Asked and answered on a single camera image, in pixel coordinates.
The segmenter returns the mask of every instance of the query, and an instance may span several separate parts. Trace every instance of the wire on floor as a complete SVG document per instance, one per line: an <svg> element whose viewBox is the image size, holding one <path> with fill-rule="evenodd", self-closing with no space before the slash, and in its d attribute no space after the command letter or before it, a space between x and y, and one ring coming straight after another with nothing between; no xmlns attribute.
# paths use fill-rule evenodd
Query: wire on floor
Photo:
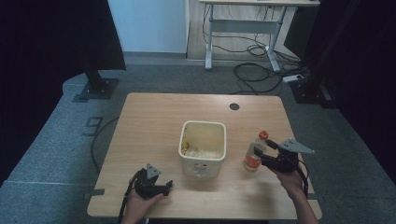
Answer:
<svg viewBox="0 0 396 224"><path fill-rule="evenodd" d="M206 42L206 44L207 44L207 41L206 41L205 37L208 36L208 33L205 31L205 22L206 22L207 15L209 14L209 11L210 11L211 7L212 6L207 7L207 5L205 5L204 18L203 18L203 23L202 23L202 33L203 33L203 38L204 38L204 41ZM265 20L265 18L267 16L267 11L268 11L268 8L265 10L265 15L264 15L264 18L263 18L264 20ZM262 12L262 8L259 9L258 14L261 14L261 12ZM253 39L253 38L240 36L240 35L238 35L238 36L234 36L234 35L212 35L212 37L219 37L219 38L240 38L240 39L246 39L246 40L253 41L255 43L254 45L250 45L250 46L247 47L247 49L243 49L243 50L230 50L230 49L226 49L224 47L218 46L218 45L212 45L212 47L213 48L222 49L222 50L225 50L225 51L231 52L231 53L249 52L251 55L256 56L256 57L260 57L260 56L265 55L266 54L266 49L265 49L266 45L257 40L258 34L255 34L254 36L255 37ZM260 54L255 53L254 50L257 50L257 49L262 50L263 53L260 53Z"/></svg>
<svg viewBox="0 0 396 224"><path fill-rule="evenodd" d="M105 124L105 125L96 133L95 137L92 139L92 143L91 143L91 158L92 158L93 164L95 165L96 171L97 171L98 173L100 173L100 168L99 168L99 165L98 165L98 163L97 163L97 161L96 161L96 159L95 159L95 157L94 157L94 155L93 155L93 150L94 150L93 147L94 147L96 138L97 138L97 136L102 132L102 130L104 130L109 124L111 124L112 122L116 121L116 120L119 119L119 118L120 118L120 117L114 118L114 119L112 119L111 121L109 121L107 124Z"/></svg>
<svg viewBox="0 0 396 224"><path fill-rule="evenodd" d="M259 67L264 72L264 75L261 77L258 77L258 78L242 77L238 71L243 66ZM286 66L297 66L297 67L288 69L288 68L286 68ZM276 88L279 87L278 92L276 94L274 94L274 95L279 95L283 89L283 87L282 87L283 77L293 76L293 75L297 75L297 74L304 75L308 71L308 68L301 67L299 64L296 64L296 63L285 63L282 65L282 69L285 71L284 73L275 73L271 69L268 69L268 68L261 66L257 63L240 63L236 67L233 68L233 74L237 78L236 84L238 85L240 91L235 91L230 94L252 94L253 93L255 95L260 95L260 94L265 94L265 93L274 91ZM269 89L258 91L252 87L252 83L263 82L265 80L268 80L268 78L272 78L272 77L277 77L278 80L276 81L274 86L270 87ZM248 90L244 90L244 87L241 85L241 83L244 84L245 86L247 86Z"/></svg>

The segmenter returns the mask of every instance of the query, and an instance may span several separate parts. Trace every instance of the black curtain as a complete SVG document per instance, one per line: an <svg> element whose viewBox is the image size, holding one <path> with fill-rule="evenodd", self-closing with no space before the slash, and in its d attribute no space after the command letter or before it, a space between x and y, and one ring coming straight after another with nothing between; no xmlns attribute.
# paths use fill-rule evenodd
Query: black curtain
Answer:
<svg viewBox="0 0 396 224"><path fill-rule="evenodd" d="M303 61L331 83L340 111L396 182L396 2L360 0L325 64L316 67L351 1L321 1Z"/></svg>
<svg viewBox="0 0 396 224"><path fill-rule="evenodd" d="M70 77L125 70L106 0L0 2L1 183L63 94Z"/></svg>

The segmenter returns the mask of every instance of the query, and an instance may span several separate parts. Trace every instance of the power strip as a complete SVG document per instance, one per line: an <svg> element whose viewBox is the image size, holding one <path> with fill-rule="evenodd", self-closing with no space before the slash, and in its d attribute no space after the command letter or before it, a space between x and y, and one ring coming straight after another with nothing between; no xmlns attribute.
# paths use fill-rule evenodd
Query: power strip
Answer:
<svg viewBox="0 0 396 224"><path fill-rule="evenodd" d="M283 78L283 82L284 82L284 83L288 83L288 82L290 82L290 81L301 80L301 79L303 79L303 78L304 78L304 77L301 76L301 75L289 76L289 77L284 77L284 78Z"/></svg>

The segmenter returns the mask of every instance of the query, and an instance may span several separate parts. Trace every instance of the orange bottle cap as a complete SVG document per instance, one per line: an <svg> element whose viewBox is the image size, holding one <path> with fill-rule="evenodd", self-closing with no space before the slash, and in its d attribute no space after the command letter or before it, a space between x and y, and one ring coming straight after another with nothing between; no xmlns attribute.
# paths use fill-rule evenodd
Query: orange bottle cap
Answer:
<svg viewBox="0 0 396 224"><path fill-rule="evenodd" d="M269 133L268 133L267 131L261 131L261 132L259 133L260 139L267 139L268 136L269 136Z"/></svg>

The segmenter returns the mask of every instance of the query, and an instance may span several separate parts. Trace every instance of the wall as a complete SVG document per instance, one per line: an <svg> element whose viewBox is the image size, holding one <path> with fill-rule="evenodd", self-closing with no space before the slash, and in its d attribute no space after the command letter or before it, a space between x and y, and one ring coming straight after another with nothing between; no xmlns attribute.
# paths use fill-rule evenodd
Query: wall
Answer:
<svg viewBox="0 0 396 224"><path fill-rule="evenodd" d="M109 0L124 52L186 53L189 0Z"/></svg>

